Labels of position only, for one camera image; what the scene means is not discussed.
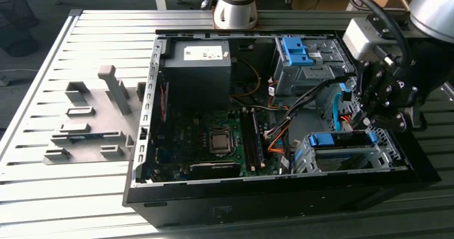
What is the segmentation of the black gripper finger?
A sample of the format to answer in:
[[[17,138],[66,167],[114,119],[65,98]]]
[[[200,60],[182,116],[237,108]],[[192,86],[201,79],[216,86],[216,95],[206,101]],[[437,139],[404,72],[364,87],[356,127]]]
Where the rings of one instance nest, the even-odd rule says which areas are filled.
[[[360,101],[359,125],[404,132],[411,129],[411,117],[401,107],[392,105],[389,100]]]
[[[360,114],[364,117],[387,117],[387,66],[384,62],[367,62],[359,64],[356,96]]]

